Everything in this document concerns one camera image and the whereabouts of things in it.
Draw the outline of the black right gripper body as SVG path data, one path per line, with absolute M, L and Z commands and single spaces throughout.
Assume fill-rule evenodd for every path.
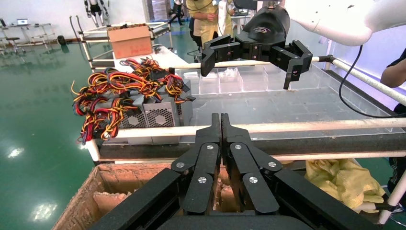
M 270 60 L 275 55 L 273 47 L 283 48 L 290 27 L 290 16 L 280 5 L 261 8 L 235 36 L 240 43 L 240 58 Z

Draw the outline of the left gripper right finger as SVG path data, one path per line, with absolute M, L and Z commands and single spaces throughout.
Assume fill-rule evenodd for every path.
M 282 164 L 255 147 L 246 129 L 231 125 L 227 113 L 221 114 L 221 133 L 223 163 L 238 211 L 275 215 L 280 206 L 270 186 Z

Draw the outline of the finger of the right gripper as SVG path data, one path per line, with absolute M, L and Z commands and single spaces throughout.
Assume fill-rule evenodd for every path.
M 203 45 L 201 75 L 206 77 L 218 62 L 241 57 L 241 43 L 233 42 L 230 35 L 212 39 Z
M 293 40 L 284 48 L 271 48 L 270 63 L 286 72 L 283 89 L 288 90 L 290 83 L 299 81 L 302 73 L 309 71 L 313 54 L 299 40 Z

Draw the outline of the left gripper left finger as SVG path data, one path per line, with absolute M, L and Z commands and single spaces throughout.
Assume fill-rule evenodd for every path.
M 220 147 L 220 117 L 214 113 L 211 125 L 196 131 L 194 146 L 171 164 L 171 169 L 181 175 L 179 189 L 184 194 L 181 201 L 183 213 L 208 214 L 212 210 Z

